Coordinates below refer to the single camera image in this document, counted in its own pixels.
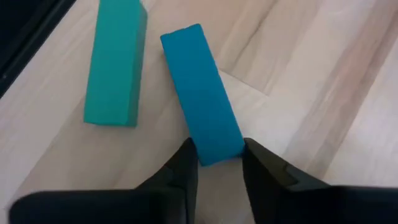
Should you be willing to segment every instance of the wooden floor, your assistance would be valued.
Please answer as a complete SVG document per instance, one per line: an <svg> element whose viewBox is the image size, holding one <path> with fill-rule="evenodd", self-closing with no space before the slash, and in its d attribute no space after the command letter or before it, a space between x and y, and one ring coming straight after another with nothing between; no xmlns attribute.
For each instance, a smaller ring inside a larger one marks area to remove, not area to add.
<svg viewBox="0 0 398 224"><path fill-rule="evenodd" d="M98 0L0 100L0 223L21 195L134 188L188 137L160 35L200 23L244 136L331 184L398 187L397 0L143 0L139 125L83 123ZM200 168L197 223L253 223L239 159Z"/></svg>

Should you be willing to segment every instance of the foam block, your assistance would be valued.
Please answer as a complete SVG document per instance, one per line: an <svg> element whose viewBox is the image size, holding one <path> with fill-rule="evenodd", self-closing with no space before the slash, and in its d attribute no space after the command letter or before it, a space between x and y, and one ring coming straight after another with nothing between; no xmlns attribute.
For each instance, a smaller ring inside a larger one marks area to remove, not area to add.
<svg viewBox="0 0 398 224"><path fill-rule="evenodd" d="M201 26L160 39L201 164L240 155L243 137Z"/></svg>
<svg viewBox="0 0 398 224"><path fill-rule="evenodd" d="M84 121L135 126L147 13L139 0L101 0Z"/></svg>

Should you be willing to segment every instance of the teal block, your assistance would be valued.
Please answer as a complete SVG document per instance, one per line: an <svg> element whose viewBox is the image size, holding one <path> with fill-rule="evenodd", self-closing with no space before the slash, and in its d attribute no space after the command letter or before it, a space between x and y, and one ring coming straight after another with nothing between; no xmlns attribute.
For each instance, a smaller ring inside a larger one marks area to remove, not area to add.
<svg viewBox="0 0 398 224"><path fill-rule="evenodd" d="M239 156L243 137L201 26L160 39L201 164Z"/></svg>
<svg viewBox="0 0 398 224"><path fill-rule="evenodd" d="M135 126L147 13L139 0L101 0L84 121Z"/></svg>

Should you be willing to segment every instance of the rectangular block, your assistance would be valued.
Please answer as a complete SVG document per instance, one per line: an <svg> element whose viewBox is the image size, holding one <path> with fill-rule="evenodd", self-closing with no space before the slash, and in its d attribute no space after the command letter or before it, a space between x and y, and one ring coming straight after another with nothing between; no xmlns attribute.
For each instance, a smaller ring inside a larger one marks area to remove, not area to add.
<svg viewBox="0 0 398 224"><path fill-rule="evenodd" d="M201 26L160 39L201 164L240 155L243 137Z"/></svg>
<svg viewBox="0 0 398 224"><path fill-rule="evenodd" d="M139 0L101 0L84 121L137 124L147 13Z"/></svg>

